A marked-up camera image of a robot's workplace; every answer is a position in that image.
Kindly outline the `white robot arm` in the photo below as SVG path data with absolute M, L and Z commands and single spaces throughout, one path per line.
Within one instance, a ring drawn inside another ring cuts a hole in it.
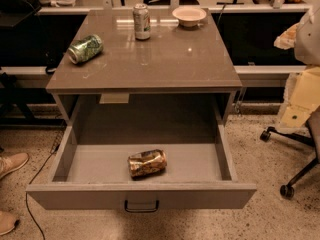
M 291 133 L 320 107 L 320 3 L 314 3 L 298 23 L 278 36 L 274 46 L 293 48 L 295 58 L 305 65 L 302 72 L 289 75 L 275 124 L 277 130 Z

